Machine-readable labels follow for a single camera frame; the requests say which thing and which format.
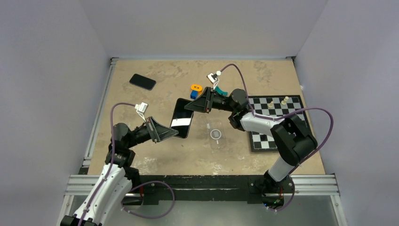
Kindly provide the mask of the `black phone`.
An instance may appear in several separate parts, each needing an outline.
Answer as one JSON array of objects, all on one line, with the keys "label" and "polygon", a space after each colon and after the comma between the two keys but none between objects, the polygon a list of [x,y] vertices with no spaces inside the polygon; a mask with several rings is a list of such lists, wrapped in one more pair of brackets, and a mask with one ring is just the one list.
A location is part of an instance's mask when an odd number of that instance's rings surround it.
[{"label": "black phone", "polygon": [[178,98],[174,107],[170,128],[178,131],[176,137],[187,138],[194,115],[194,111],[185,109],[191,101]]}]

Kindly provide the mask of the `blue phone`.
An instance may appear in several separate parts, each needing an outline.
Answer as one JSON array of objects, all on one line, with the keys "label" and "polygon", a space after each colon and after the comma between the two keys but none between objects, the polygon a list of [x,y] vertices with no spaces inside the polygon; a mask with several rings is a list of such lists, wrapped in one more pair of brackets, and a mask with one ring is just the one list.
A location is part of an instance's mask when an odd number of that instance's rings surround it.
[{"label": "blue phone", "polygon": [[156,85],[156,81],[145,76],[135,73],[129,80],[129,83],[145,90],[152,90]]}]

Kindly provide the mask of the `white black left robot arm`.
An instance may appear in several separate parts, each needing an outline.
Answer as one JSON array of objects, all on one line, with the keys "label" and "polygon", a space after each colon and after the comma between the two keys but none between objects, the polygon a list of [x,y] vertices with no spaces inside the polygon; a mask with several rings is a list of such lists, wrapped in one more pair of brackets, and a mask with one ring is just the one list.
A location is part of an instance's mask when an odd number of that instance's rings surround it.
[{"label": "white black left robot arm", "polygon": [[72,215],[65,215],[60,225],[108,224],[111,214],[122,206],[124,196],[140,190],[139,170],[131,166],[136,155],[131,148],[149,140],[158,143],[177,134],[177,130],[158,124],[152,117],[134,130],[124,123],[114,125],[109,152],[98,180],[80,207]]}]

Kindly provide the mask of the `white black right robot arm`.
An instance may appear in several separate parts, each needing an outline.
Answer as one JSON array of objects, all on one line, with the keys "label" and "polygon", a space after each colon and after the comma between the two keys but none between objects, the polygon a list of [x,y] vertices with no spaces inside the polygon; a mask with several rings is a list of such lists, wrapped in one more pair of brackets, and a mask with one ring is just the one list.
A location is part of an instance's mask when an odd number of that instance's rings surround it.
[{"label": "white black right robot arm", "polygon": [[273,137],[279,158],[265,172],[263,179],[252,184],[254,191],[262,195],[282,192],[283,181],[318,146],[310,129],[296,114],[279,119],[254,113],[243,89],[235,89],[225,97],[206,87],[203,94],[184,108],[199,113],[209,113],[212,109],[228,111],[233,128]]}]

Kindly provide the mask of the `blue toy block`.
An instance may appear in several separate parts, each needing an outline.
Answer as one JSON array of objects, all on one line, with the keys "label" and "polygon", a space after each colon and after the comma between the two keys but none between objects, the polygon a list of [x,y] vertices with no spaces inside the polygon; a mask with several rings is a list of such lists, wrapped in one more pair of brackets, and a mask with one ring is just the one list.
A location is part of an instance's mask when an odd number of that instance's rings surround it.
[{"label": "blue toy block", "polygon": [[192,90],[191,93],[190,93],[190,98],[195,100],[198,97],[198,95],[199,95],[198,91]]}]

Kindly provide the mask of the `teal curved toy block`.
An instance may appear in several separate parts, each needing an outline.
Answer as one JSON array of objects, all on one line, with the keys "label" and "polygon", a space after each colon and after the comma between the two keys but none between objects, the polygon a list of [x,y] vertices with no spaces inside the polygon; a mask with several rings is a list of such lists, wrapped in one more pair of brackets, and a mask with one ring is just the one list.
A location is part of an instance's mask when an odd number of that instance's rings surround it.
[{"label": "teal curved toy block", "polygon": [[228,96],[228,92],[222,91],[219,87],[216,87],[216,88],[215,88],[215,91],[216,91],[219,95],[222,95],[222,96],[224,96],[224,97],[227,97],[227,96]]}]

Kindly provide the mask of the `black chess piece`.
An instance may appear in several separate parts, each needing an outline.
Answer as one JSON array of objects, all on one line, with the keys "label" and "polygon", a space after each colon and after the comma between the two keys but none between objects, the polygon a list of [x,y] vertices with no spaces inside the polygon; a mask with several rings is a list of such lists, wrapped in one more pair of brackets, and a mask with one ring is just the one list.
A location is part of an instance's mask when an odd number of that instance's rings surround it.
[{"label": "black chess piece", "polygon": [[266,135],[260,135],[260,141],[268,141],[268,138]]}]

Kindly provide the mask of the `black white chessboard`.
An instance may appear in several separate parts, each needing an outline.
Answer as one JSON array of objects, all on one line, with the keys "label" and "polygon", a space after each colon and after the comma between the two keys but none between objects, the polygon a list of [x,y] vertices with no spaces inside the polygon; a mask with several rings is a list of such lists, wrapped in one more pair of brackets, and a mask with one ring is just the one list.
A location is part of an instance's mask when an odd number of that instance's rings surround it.
[{"label": "black white chessboard", "polygon": [[[251,152],[276,152],[277,145],[271,136],[271,128],[283,120],[277,120],[288,113],[304,108],[300,95],[289,95],[287,105],[280,102],[285,96],[250,96],[249,103],[252,106],[254,116],[251,112],[245,114],[240,120],[243,129],[249,132]],[[269,108],[268,104],[273,101],[275,108]],[[260,135],[266,135],[268,141],[260,141]]]}]

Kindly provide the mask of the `white chess piece tall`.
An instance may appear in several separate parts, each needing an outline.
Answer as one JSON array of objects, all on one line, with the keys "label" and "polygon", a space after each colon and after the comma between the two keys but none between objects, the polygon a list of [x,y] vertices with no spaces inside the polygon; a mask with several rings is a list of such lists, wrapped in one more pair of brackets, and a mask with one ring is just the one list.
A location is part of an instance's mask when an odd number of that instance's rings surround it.
[{"label": "white chess piece tall", "polygon": [[287,105],[287,101],[289,100],[289,97],[288,96],[285,96],[282,100],[281,100],[281,104],[282,105]]}]

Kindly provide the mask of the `black front mounting bar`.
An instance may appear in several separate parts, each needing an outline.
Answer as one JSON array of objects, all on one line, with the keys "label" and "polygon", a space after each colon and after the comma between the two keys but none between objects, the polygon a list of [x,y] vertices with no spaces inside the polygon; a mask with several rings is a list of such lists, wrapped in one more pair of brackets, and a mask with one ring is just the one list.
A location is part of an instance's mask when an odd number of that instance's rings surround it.
[{"label": "black front mounting bar", "polygon": [[122,203],[157,205],[160,201],[226,201],[281,207],[295,192],[291,178],[272,182],[264,175],[142,175],[147,184],[128,193]]}]

